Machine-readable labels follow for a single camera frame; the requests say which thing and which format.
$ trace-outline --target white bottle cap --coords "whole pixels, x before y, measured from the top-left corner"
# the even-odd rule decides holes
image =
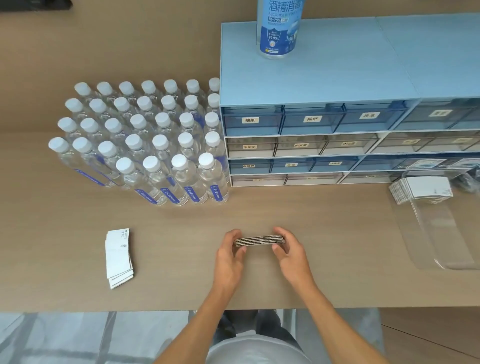
[[[219,94],[210,94],[208,95],[208,104],[212,109],[217,109],[220,107],[220,95]]]
[[[211,128],[215,128],[220,123],[220,119],[216,112],[209,112],[205,115],[205,124]]]
[[[57,153],[65,153],[70,149],[68,142],[60,137],[53,138],[48,142],[48,147]]]
[[[188,167],[188,159],[183,154],[177,154],[172,158],[172,166],[176,170],[186,170]]]
[[[135,172],[135,165],[130,158],[120,158],[115,165],[117,169],[123,174],[130,174]]]
[[[98,129],[99,129],[98,123],[92,118],[83,119],[82,122],[80,123],[80,126],[87,133],[96,133],[98,132]]]
[[[143,111],[149,111],[152,108],[152,100],[148,96],[139,97],[137,104]]]
[[[200,164],[202,168],[209,170],[215,165],[215,158],[213,158],[210,153],[203,153],[198,157],[198,164]]]
[[[110,141],[106,141],[100,143],[98,146],[98,151],[106,157],[113,157],[115,154],[117,154],[118,149],[115,144]]]
[[[166,110],[173,110],[177,106],[177,102],[171,95],[162,97],[162,105]]]
[[[61,118],[57,125],[66,133],[71,133],[78,129],[78,125],[72,118]]]
[[[161,128],[168,128],[172,124],[170,116],[166,112],[160,112],[155,116],[156,124]]]
[[[132,83],[128,81],[122,82],[119,85],[119,89],[124,95],[131,95],[135,92]]]
[[[77,98],[70,98],[65,102],[65,106],[71,112],[80,112],[84,109],[84,106]]]
[[[133,127],[138,130],[145,129],[147,127],[147,120],[145,119],[145,116],[141,114],[133,115],[130,119],[130,122],[132,123]]]
[[[205,135],[205,142],[208,146],[211,146],[212,148],[219,146],[220,134],[218,134],[217,132],[208,132],[207,135]]]
[[[179,143],[183,148],[191,148],[193,146],[193,136],[190,133],[182,133],[179,135]]]
[[[208,85],[213,92],[220,91],[220,79],[218,77],[211,78],[210,81],[208,81]]]
[[[75,91],[80,96],[88,96],[89,94],[92,93],[92,89],[85,82],[80,82],[80,83],[76,84],[74,88],[75,88]]]
[[[198,99],[195,95],[188,95],[185,98],[185,106],[190,110],[195,110],[198,107]]]
[[[80,153],[88,153],[93,149],[93,144],[87,138],[77,138],[73,141],[73,148]]]
[[[131,150],[142,149],[144,145],[144,141],[137,134],[127,136],[127,138],[125,139],[125,143],[127,143],[128,148],[130,148]]]
[[[158,172],[160,167],[162,167],[162,163],[157,157],[149,156],[144,159],[144,167],[149,172]]]
[[[153,146],[158,150],[166,150],[168,148],[169,142],[166,136],[160,134],[155,135],[152,140]]]
[[[90,101],[90,108],[95,111],[97,114],[107,111],[107,104],[103,102],[102,99],[96,98],[95,100]]]
[[[179,87],[177,86],[177,83],[175,82],[175,80],[166,80],[166,81],[163,83],[163,87],[165,88],[165,90],[166,90],[169,94],[173,94],[173,93],[177,92],[177,90],[179,89]]]
[[[187,81],[187,90],[191,94],[196,94],[198,91],[200,91],[200,84],[198,83],[197,80],[188,80]]]
[[[142,82],[142,90],[146,93],[146,94],[154,94],[155,91],[156,91],[156,86],[155,84],[153,83],[153,81],[143,81]]]
[[[116,98],[113,104],[118,111],[127,111],[130,108],[130,103],[124,97]]]
[[[180,115],[180,124],[185,128],[191,128],[195,123],[195,119],[191,112],[184,112]]]
[[[118,119],[111,118],[105,122],[105,127],[111,133],[118,134],[122,130],[122,125]]]
[[[113,94],[113,88],[108,82],[100,82],[96,89],[101,93],[103,96],[110,96]]]

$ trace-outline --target dark jeans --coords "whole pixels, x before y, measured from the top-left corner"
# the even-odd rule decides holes
[[[237,336],[235,328],[233,327],[233,324],[229,318],[230,312],[232,311],[225,311],[223,313],[213,337],[212,346],[223,340],[231,339]],[[254,320],[255,332],[258,335],[269,336],[274,339],[283,340],[301,350],[300,345],[293,338],[293,336],[281,326],[280,318],[274,310],[259,310]]]

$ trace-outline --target table top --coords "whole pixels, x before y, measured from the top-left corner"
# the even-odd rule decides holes
[[[225,232],[292,230],[336,307],[479,306],[480,271],[420,270],[405,248],[386,184],[241,187],[224,205],[155,207],[63,166],[54,135],[0,135],[0,311],[197,309]],[[135,277],[110,290],[108,230],[130,228]],[[302,302],[269,246],[251,247],[231,309]]]

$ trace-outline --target clear plastic bottle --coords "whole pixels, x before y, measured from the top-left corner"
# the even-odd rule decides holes
[[[123,174],[125,184],[132,187],[141,197],[155,206],[167,203],[167,198],[148,180],[148,177],[135,168],[130,158],[121,158],[117,162],[117,169]]]
[[[112,170],[117,170],[117,162],[124,157],[130,157],[128,152],[110,141],[102,142],[98,151],[105,157],[105,164]]]
[[[148,96],[152,103],[156,105],[158,108],[162,107],[162,97],[163,92],[160,91],[154,84],[153,81],[143,81],[142,82],[142,90],[145,92],[145,96]]]
[[[207,107],[207,105],[208,105],[207,95],[204,92],[204,90],[202,90],[200,88],[200,84],[198,83],[197,80],[188,80],[187,81],[187,90],[188,90],[187,96],[188,95],[197,96],[197,99],[198,99],[198,102],[200,103],[200,105],[202,105],[204,108]]]
[[[115,108],[114,102],[116,99],[118,99],[121,96],[120,93],[115,91],[108,82],[100,82],[96,86],[96,89],[102,95],[102,98],[105,101],[105,103],[112,109]]]
[[[152,142],[153,137],[156,135],[156,131],[153,129],[152,124],[147,122],[145,116],[141,114],[133,115],[130,122],[134,127],[133,132],[135,134],[140,135],[143,140],[149,143]]]
[[[80,82],[75,85],[75,91],[80,95],[80,99],[84,105],[88,106],[93,99],[101,97],[101,95],[93,91],[85,82]]]
[[[198,157],[203,153],[198,140],[194,139],[190,133],[182,133],[179,135],[179,144],[180,152],[193,163],[198,164]]]
[[[83,119],[95,118],[95,114],[87,106],[84,106],[77,98],[68,99],[65,102],[65,106],[72,112],[72,119],[79,124]]]
[[[183,99],[185,98],[185,96],[177,86],[177,83],[175,82],[175,80],[166,80],[163,83],[163,87],[165,88],[167,95],[172,96],[175,99],[175,102],[177,104],[179,104],[181,107],[184,107],[185,104],[183,103]]]
[[[188,202],[184,189],[170,175],[170,169],[157,157],[149,156],[144,160],[144,168],[148,171],[150,183],[159,189],[175,206]]]
[[[172,158],[178,152],[177,146],[170,143],[164,135],[155,136],[152,142],[158,159],[164,162],[168,168],[172,168]]]
[[[268,59],[285,58],[294,48],[305,0],[258,0],[257,50]]]
[[[80,156],[94,170],[111,180],[117,186],[124,189],[125,182],[116,170],[112,170],[105,164],[104,158],[94,150],[93,144],[87,138],[78,138],[72,144],[73,148],[80,153]]]
[[[86,136],[85,132],[78,127],[78,124],[72,118],[61,118],[58,127],[65,132],[65,138],[69,143],[82,136]]]
[[[128,100],[124,97],[119,97],[114,101],[115,107],[119,111],[120,115],[122,118],[127,122],[127,125],[133,128],[132,123],[130,122],[130,119],[132,118],[133,115],[138,114],[138,110],[130,105]]]
[[[197,96],[188,95],[185,98],[185,112],[189,112],[193,115],[193,118],[200,126],[205,126],[205,109],[198,103]]]
[[[216,160],[220,162],[225,178],[230,176],[230,169],[228,168],[227,152],[225,150],[225,143],[220,139],[217,132],[209,132],[205,135],[205,152],[210,153]]]
[[[130,149],[130,154],[132,155],[133,160],[140,165],[143,165],[145,158],[155,155],[150,143],[143,140],[137,134],[127,136],[125,142]]]
[[[94,146],[99,146],[100,143],[109,139],[107,131],[98,125],[98,122],[92,118],[83,119],[80,126],[87,133],[87,138]]]
[[[210,94],[208,96],[207,113],[214,112],[220,117],[220,95]]]
[[[110,132],[110,139],[113,144],[121,147],[127,147],[125,139],[132,135],[133,131],[127,125],[123,125],[118,119],[108,119],[105,123],[106,129]]]
[[[170,116],[166,112],[157,114],[155,116],[155,121],[157,124],[156,132],[166,136],[168,140],[176,143],[180,134],[177,123],[172,122]]]
[[[142,94],[135,90],[131,82],[125,81],[119,85],[120,92],[122,92],[123,97],[125,97],[130,105],[136,105],[139,98],[142,97]]]
[[[182,108],[175,102],[175,99],[171,95],[166,95],[162,97],[162,105],[164,112],[166,112],[170,120],[177,123],[180,126],[180,115],[183,113]]]
[[[195,121],[193,115],[189,112],[184,112],[180,115],[180,132],[181,133],[190,133],[193,135],[193,138],[198,141],[200,146],[204,145],[204,131],[199,123]]]
[[[207,188],[198,176],[197,166],[182,154],[172,158],[173,178],[183,187],[194,204],[203,204],[208,199]]]
[[[207,92],[207,96],[220,93],[220,79],[218,77],[211,78],[208,81],[208,86],[210,87],[210,89]]]
[[[137,101],[140,113],[145,116],[145,119],[152,125],[156,126],[155,116],[159,114],[162,109],[152,103],[148,96],[142,96]]]
[[[96,98],[95,100],[92,100],[90,102],[90,108],[93,110],[93,112],[96,115],[96,119],[102,123],[102,125],[105,125],[105,122],[108,119],[116,118],[119,119],[119,121],[123,121],[123,118],[120,116],[118,112],[116,112],[114,109],[109,108],[107,104],[100,98]]]
[[[80,155],[75,152],[65,139],[59,137],[53,138],[48,143],[48,147],[54,152],[57,152],[60,161],[65,166],[88,178],[92,182],[107,188],[115,186],[114,182],[86,165]]]
[[[203,153],[198,158],[200,164],[198,175],[207,186],[207,192],[210,198],[223,204],[228,200],[228,186],[222,165],[210,153]]]
[[[207,135],[209,132],[217,132],[220,135],[220,139],[223,140],[223,127],[218,115],[214,112],[209,112],[205,115],[205,127],[204,133]]]

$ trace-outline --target white label sticker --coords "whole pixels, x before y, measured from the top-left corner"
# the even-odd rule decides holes
[[[480,164],[480,158],[463,158],[451,165],[453,168],[473,168]]]
[[[322,121],[322,115],[316,115],[316,116],[305,116],[303,119],[303,122],[321,122]]]
[[[360,119],[376,119],[380,115],[380,112],[364,112],[361,116]]]
[[[450,115],[453,110],[435,110],[428,117],[429,118],[443,118]]]
[[[358,142],[343,142],[342,146],[356,146]]]
[[[440,163],[445,162],[446,159],[419,159],[415,163],[410,164],[407,168],[434,168],[438,166]]]
[[[463,144],[468,143],[469,141],[473,140],[473,138],[458,138],[452,141],[452,144]]]
[[[258,124],[260,122],[260,118],[242,118],[241,123],[242,124]]]
[[[421,139],[407,139],[407,140],[404,140],[402,144],[407,144],[407,145],[410,145],[410,144],[416,144],[420,141]]]

